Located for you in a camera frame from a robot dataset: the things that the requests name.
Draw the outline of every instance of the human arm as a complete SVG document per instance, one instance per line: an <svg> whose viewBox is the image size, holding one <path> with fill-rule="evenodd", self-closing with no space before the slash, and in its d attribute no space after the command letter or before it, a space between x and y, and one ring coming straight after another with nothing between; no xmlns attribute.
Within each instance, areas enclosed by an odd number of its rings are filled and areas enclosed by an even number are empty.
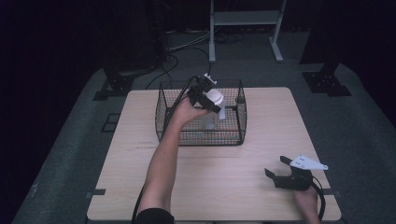
<svg viewBox="0 0 396 224"><path fill-rule="evenodd" d="M180 132L187 123L206 113L208 113L207 110L194 108L188 97L177 105L148 166L137 213L153 207L170 212L172 189L176 179Z"/></svg>
<svg viewBox="0 0 396 224"><path fill-rule="evenodd" d="M303 215L306 224L320 224L318 218L318 194L313 187L295 190L294 202Z"/></svg>

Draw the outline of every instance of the gray carpet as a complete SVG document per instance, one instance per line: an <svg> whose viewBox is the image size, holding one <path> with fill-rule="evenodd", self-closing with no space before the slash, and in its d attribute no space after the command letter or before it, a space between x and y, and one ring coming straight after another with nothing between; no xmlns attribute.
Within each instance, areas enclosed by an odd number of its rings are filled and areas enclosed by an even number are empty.
<svg viewBox="0 0 396 224"><path fill-rule="evenodd" d="M337 191L344 218L335 223L395 223L394 127L363 88L359 77L343 65L335 74L352 96L329 97L310 92L302 72L318 71L322 64L299 65L308 33L280 34L278 44L283 63L276 63L268 35L246 35L240 42L217 44L217 62L211 65L211 76L239 78L244 87L288 87L320 160L330 167L326 175ZM177 46L196 37L175 34L170 35L170 40L172 46ZM195 47L207 51L207 43ZM175 80L208 71L208 60L200 50L184 49L173 55L178 58L177 67L170 72ZM170 68L175 62L170 59L163 66ZM145 89L162 72L157 69L137 78L133 90ZM167 79L159 78L149 89L158 89L159 81ZM95 189L112 139L112 133L101 130L107 115L120 113L125 101L125 97L92 100L105 80L103 70L92 75L13 223L87 221L90 193Z"/></svg>

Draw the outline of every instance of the wire mesh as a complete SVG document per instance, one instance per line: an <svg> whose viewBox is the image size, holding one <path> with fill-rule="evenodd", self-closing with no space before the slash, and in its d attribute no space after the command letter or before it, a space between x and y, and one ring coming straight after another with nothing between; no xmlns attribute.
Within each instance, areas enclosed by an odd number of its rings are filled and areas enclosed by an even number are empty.
<svg viewBox="0 0 396 224"><path fill-rule="evenodd" d="M163 125L172 105L183 89L185 82L162 82L156 108L155 128L161 141ZM181 146L239 146L245 140L247 129L247 104L241 80L218 80L213 89L224 95L225 118L215 129L206 129L203 119L187 124L180 134Z"/></svg>

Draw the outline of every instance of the wire cage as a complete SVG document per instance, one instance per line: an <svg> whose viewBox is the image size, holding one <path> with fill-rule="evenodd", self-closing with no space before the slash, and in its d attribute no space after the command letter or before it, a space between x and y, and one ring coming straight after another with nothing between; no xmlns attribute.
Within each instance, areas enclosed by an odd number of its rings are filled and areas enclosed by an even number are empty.
<svg viewBox="0 0 396 224"><path fill-rule="evenodd" d="M155 114L155 129L160 141L163 137L166 116L184 85L185 82L179 81L160 83ZM193 120L181 131L180 146L219 147L243 144L247 130L248 113L242 81L239 79L218 80L213 89L224 95L225 119L220 120L217 127L210 130L205 128L202 118ZM201 105L196 103L195 107L201 107Z"/></svg>

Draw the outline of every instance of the tabletop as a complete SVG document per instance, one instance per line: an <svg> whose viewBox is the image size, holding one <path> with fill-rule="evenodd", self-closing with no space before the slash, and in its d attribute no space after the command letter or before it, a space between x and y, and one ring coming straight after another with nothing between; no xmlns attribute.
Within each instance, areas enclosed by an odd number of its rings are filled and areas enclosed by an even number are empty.
<svg viewBox="0 0 396 224"><path fill-rule="evenodd" d="M292 191L276 189L264 173L267 168L276 175L290 174L280 156L294 159L301 154L320 161L298 107L287 88L244 88L244 92L247 134L241 146L179 149L171 203L176 220L302 220ZM157 100L158 91L128 94L96 185L104 194L92 196L88 219L131 220L159 144L154 123ZM323 188L330 188L323 171L313 175ZM325 198L323 220L340 219L334 196Z"/></svg>

